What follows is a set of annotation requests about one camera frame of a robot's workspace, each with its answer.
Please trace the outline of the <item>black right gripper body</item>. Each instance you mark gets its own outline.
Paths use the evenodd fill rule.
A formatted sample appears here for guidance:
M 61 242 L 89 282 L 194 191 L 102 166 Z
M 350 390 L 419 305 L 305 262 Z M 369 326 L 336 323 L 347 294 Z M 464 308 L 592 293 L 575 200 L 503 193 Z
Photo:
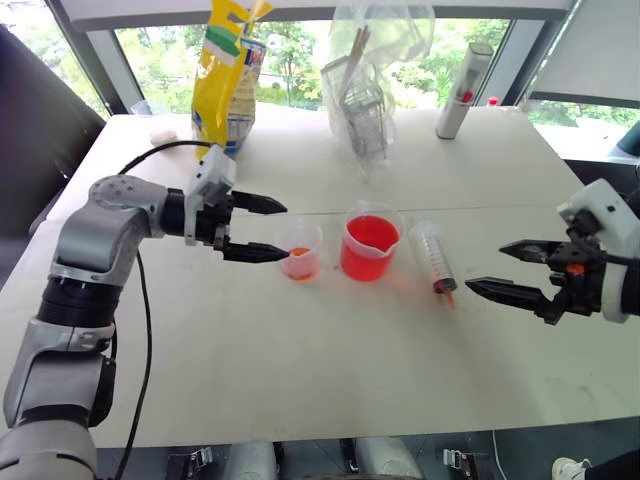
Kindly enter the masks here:
M 549 318 L 561 318 L 564 313 L 590 316 L 601 311 L 605 252 L 597 241 L 574 227 L 566 233 L 569 242 L 559 242 L 547 260 L 549 279 L 560 288 L 550 302 Z

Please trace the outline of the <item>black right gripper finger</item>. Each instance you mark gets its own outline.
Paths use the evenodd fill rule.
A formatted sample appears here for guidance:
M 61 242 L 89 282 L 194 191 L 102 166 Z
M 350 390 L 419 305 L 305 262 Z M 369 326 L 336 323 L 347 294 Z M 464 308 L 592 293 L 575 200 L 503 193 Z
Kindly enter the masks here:
M 556 251 L 556 242 L 518 240 L 500 247 L 499 251 L 523 262 L 546 264 L 549 257 Z
M 549 300 L 536 287 L 515 284 L 494 277 L 480 277 L 465 281 L 474 293 L 494 303 L 527 310 L 542 318 L 546 324 L 556 325 L 565 313 L 565 304 Z

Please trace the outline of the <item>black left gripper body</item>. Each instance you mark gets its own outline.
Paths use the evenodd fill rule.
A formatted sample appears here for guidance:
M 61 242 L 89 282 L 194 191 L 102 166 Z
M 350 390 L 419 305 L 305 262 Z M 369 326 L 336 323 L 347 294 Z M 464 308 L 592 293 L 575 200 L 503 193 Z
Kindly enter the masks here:
M 196 213 L 195 239 L 216 251 L 230 253 L 230 222 L 234 209 L 231 194 L 221 199 L 207 201 Z

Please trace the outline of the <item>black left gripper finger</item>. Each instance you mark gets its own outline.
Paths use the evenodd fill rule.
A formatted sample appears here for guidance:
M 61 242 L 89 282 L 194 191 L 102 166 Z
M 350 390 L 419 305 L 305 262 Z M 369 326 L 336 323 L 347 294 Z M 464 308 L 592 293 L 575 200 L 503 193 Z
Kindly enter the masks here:
M 232 191 L 231 197 L 235 208 L 243 209 L 251 213 L 270 215 L 286 213 L 288 211 L 285 205 L 269 196 Z
M 249 242 L 237 244 L 227 242 L 222 248 L 223 258 L 226 261 L 240 263 L 270 263 L 288 258 L 290 253 L 271 244 Z

